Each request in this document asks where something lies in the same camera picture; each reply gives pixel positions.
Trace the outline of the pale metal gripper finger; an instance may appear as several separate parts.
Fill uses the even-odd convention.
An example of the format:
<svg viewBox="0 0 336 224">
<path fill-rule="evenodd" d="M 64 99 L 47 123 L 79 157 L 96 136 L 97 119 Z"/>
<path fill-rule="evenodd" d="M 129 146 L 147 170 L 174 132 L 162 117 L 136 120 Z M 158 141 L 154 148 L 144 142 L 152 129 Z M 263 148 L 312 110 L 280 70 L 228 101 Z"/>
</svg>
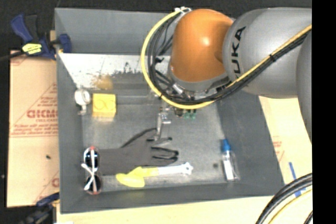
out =
<svg viewBox="0 0 336 224">
<path fill-rule="evenodd" d="M 172 140 L 172 137 L 170 136 L 170 127 L 172 125 L 172 120 L 164 120 L 163 121 L 163 137 L 167 139 L 168 141 Z"/>
<path fill-rule="evenodd" d="M 162 114 L 159 113 L 156 119 L 156 140 L 161 137 L 161 127 L 162 127 Z"/>
</svg>

